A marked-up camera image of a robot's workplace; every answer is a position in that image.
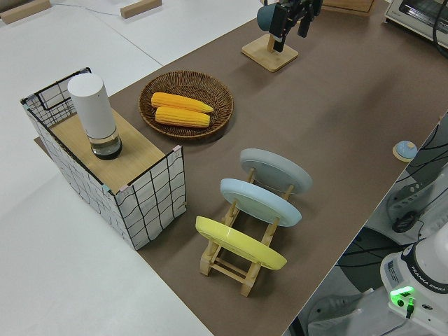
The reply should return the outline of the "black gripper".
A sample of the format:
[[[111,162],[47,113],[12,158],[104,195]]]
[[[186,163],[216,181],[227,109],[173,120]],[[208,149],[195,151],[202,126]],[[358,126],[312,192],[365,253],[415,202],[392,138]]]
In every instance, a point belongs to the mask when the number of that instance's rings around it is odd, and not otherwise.
[[[282,52],[289,18],[299,18],[297,35],[306,38],[313,18],[321,12],[322,0],[280,0],[274,5],[269,33],[274,38],[273,50]]]

